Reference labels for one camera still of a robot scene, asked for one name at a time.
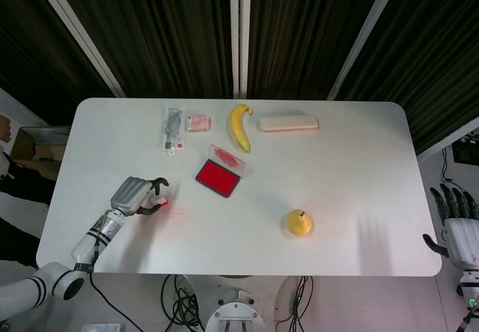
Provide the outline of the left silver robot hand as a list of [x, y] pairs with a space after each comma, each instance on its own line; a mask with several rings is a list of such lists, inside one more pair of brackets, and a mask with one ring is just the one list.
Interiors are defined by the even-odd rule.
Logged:
[[144, 207], [145, 202], [160, 197], [160, 188], [164, 185], [169, 186], [167, 179], [159, 177], [153, 180], [146, 180], [139, 177], [129, 176], [115, 192], [110, 199], [110, 205], [113, 209], [121, 212], [125, 217], [132, 215], [153, 215], [163, 206], [168, 204], [165, 200], [162, 202], [152, 203], [148, 207]]

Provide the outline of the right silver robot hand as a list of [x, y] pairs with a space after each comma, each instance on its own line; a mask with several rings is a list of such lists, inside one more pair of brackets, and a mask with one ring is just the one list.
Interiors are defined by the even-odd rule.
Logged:
[[478, 203], [465, 190], [449, 188], [444, 183], [440, 190], [430, 188], [442, 226], [448, 234], [448, 246], [436, 244], [423, 234], [431, 251], [449, 258], [454, 266], [464, 271], [478, 270]]

